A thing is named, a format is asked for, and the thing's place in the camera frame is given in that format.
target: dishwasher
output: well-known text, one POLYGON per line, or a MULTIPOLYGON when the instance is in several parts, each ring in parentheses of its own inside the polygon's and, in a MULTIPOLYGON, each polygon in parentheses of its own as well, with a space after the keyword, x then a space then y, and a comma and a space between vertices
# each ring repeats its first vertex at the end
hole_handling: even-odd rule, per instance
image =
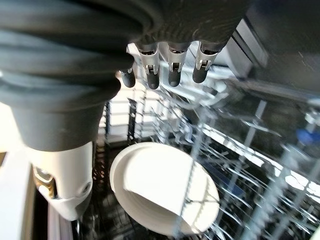
MULTIPOLYGON (((184 151, 216 184, 216 220, 204 233, 181 239, 307 240, 316 231, 320 162, 312 133, 317 132, 319 113, 285 94, 248 90, 219 65, 211 66, 206 81, 195 88, 188 61, 195 61, 197 48, 196 42, 189 47, 179 89, 165 83, 169 68, 164 61, 160 88, 149 89, 139 54, 135 56, 135 87, 123 85, 103 110, 91 203, 72 222, 78 239, 174 239, 137 223, 111 190, 113 159, 142 142, 184 151)), ((179 222, 175 227, 179 232, 179 222)))

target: white cylindrical part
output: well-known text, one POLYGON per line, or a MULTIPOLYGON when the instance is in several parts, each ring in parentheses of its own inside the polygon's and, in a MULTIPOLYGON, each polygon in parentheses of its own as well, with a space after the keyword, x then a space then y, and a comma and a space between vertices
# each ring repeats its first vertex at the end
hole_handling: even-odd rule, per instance
POLYGON ((66 151, 27 150, 27 158, 34 167, 52 175, 57 195, 61 199, 81 196, 92 183, 92 142, 66 151))

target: robotic finger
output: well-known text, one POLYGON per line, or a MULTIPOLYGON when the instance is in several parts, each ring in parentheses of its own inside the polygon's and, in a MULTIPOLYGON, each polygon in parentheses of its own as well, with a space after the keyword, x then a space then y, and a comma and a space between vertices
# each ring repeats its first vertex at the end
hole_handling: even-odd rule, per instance
POLYGON ((149 88, 155 90, 159 87, 159 51, 158 44, 136 44, 146 73, 149 88))
POLYGON ((215 48, 215 44, 199 43, 192 74, 192 79, 195 83, 200 84, 206 79, 208 70, 214 63, 218 53, 219 50, 215 48))
POLYGON ((190 42, 188 43, 169 43, 168 44, 168 64, 169 64, 169 84, 176 87, 180 83, 181 70, 185 64, 190 42))

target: metal rod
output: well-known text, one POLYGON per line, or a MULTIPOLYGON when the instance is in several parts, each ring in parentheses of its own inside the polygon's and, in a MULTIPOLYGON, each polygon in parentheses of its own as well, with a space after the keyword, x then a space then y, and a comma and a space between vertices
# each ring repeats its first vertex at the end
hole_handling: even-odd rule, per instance
POLYGON ((201 114, 201 117, 199 119, 199 125, 198 125, 199 129, 197 131, 197 134, 196 134, 196 137, 195 137, 195 141, 194 141, 194 145, 193 145, 192 150, 191 150, 192 163, 191 163, 191 167, 190 167, 189 175, 188 175, 189 176, 188 177, 188 184, 187 184, 185 192, 184 192, 184 201, 183 201, 183 204, 182 204, 182 208, 181 208, 180 214, 176 218, 175 228, 173 230, 173 236, 176 239, 179 239, 180 234, 181 234, 180 233, 180 227, 181 227, 181 223, 183 221, 182 216, 184 214, 185 206, 186 206, 186 204, 188 202, 187 201, 187 197, 188 197, 189 188, 190 188, 190 184, 191 184, 191 180, 192 180, 192 175, 193 175, 196 159, 197 159, 197 157, 199 155, 201 142, 202 142, 203 135, 204 135, 204 131, 202 131, 202 128, 203 128, 204 124, 207 121, 207 115, 205 114, 204 107, 202 108, 201 112, 203 114, 201 114))
POLYGON ((279 204, 280 197, 283 196, 284 190, 288 187, 286 176, 291 175, 291 169, 297 169, 300 162, 307 160, 308 157, 295 147, 289 145, 285 148, 280 160, 283 165, 280 175, 265 191, 263 198, 254 209, 250 222, 244 228, 240 240, 256 240, 261 235, 266 223, 270 221, 272 213, 279 204))
MULTIPOLYGON (((314 167, 312 168, 312 170, 310 172, 307 186, 309 186, 309 184, 317 178, 319 173, 320 173, 320 159, 317 159, 315 161, 314 167)), ((303 191, 299 191, 299 193, 297 194, 295 201, 293 203, 293 209, 299 208, 301 201, 306 196, 307 186, 304 187, 303 191)), ((271 239, 274 239, 274 240, 279 239, 281 237, 282 233, 284 232, 284 230, 287 228, 289 222, 290 222, 289 216, 288 215, 283 216, 278 227, 272 233, 271 239)))
MULTIPOLYGON (((255 116, 258 118, 258 119, 261 119, 263 113, 264 113, 264 110, 266 108, 266 105, 267 105, 267 102, 266 101, 263 101, 261 100, 256 111, 255 111, 255 116)), ((256 133, 256 129, 254 127, 250 127, 249 128, 249 131, 246 135, 246 138, 245 138, 245 141, 244 141, 244 145, 246 147, 249 147, 251 145, 251 142, 252 140, 254 139, 254 136, 255 136, 255 133, 256 133)), ((241 170, 241 166, 243 164, 243 161, 246 159, 246 157, 244 157, 243 155, 241 155, 239 157, 239 161, 236 163, 235 165, 235 172, 236 173, 240 173, 240 170, 241 170)), ((238 174, 233 174, 232 175, 232 178, 231 178, 231 181, 229 183, 229 186, 228 186, 228 191, 231 192, 232 189, 235 187, 235 184, 236 184, 236 181, 238 179, 238 174)), ((228 202, 229 202, 229 199, 230 199, 230 195, 226 195, 225 196, 225 201, 223 202, 222 206, 221 206, 221 209, 225 209, 228 205, 228 202)), ((216 218, 216 223, 219 224, 220 221, 221 221, 221 218, 222 218, 222 215, 223 215, 223 212, 220 211, 219 214, 218 214, 218 217, 216 218)))

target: dishwasher rack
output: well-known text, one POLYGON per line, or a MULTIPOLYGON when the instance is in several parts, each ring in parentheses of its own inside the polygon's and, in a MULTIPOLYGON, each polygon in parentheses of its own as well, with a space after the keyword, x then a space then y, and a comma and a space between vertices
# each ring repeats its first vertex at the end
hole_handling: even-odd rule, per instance
POLYGON ((157 99, 148 98, 151 90, 140 91, 142 97, 127 101, 128 127, 122 145, 109 142, 110 103, 104 108, 104 136, 102 141, 97 141, 92 172, 92 201, 76 223, 79 239, 174 239, 135 222, 117 203, 110 188, 113 158, 126 146, 145 141, 171 145, 190 154, 207 170, 218 189, 220 209, 212 226, 203 234, 182 236, 179 231, 182 218, 177 216, 175 239, 304 240, 311 237, 320 224, 318 195, 311 190, 318 183, 320 161, 305 154, 300 142, 283 144, 283 154, 278 159, 251 148, 257 131, 280 136, 264 125, 267 101, 260 100, 253 115, 236 115, 209 106, 195 108, 165 89, 157 99), (147 110, 148 101, 155 101, 156 106, 147 110), (152 121, 146 121, 146 116, 151 116, 152 121), (248 131, 244 141, 217 130, 218 119, 245 124, 248 131), (312 165, 310 172, 300 171, 300 166, 305 164, 312 165), (305 182, 297 189, 288 183, 288 178, 305 182))

